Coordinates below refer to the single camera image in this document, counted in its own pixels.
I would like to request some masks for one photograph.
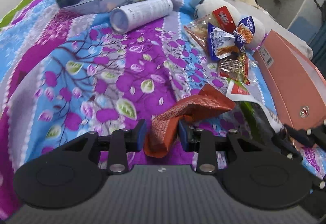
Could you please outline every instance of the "white barcode sticker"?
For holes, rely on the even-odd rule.
[[[271,67],[272,64],[274,63],[274,60],[263,45],[261,45],[261,47],[259,49],[259,53],[260,53],[261,57],[263,58],[263,61],[266,63],[267,68]]]

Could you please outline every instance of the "black circular disc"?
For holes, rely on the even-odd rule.
[[[305,198],[312,179],[301,164],[272,152],[246,152],[223,173],[223,185],[240,203],[260,209],[291,207]]]
[[[93,196],[102,184],[96,164],[77,152],[44,155],[16,172],[14,189],[26,204],[41,208],[66,208]]]

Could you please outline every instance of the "open box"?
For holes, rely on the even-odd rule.
[[[271,31],[254,58],[283,124],[309,129],[326,119],[326,81],[295,46]]]

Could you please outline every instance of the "white cylindrical canister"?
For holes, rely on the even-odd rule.
[[[173,10],[171,0],[148,0],[117,7],[112,10],[110,23],[120,34],[170,14]]]

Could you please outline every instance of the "bed sheet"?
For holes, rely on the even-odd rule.
[[[19,206],[12,179],[25,162],[89,130],[108,135],[141,118],[149,128],[155,116],[206,83],[226,94],[228,83],[216,74],[216,63],[182,32],[193,19],[190,0],[172,2],[171,15],[120,35],[110,27],[110,13],[80,16],[59,10],[55,0],[34,0],[0,33],[2,52],[8,52],[0,66],[2,218]],[[259,69],[249,74],[254,82],[248,90],[275,111]],[[194,125],[214,135],[236,128],[250,136],[238,106]],[[224,154],[216,157],[225,167]],[[162,159],[141,151],[128,153],[128,162],[195,166],[197,154],[185,153],[176,141]]]

